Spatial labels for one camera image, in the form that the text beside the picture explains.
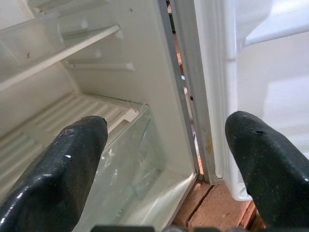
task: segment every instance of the refrigerator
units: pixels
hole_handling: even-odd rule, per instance
[[[89,115],[107,120],[109,139],[75,232],[160,231],[197,179],[249,200],[224,134],[236,110],[309,152],[309,3],[170,4],[183,76],[165,0],[1,0],[0,199]]]

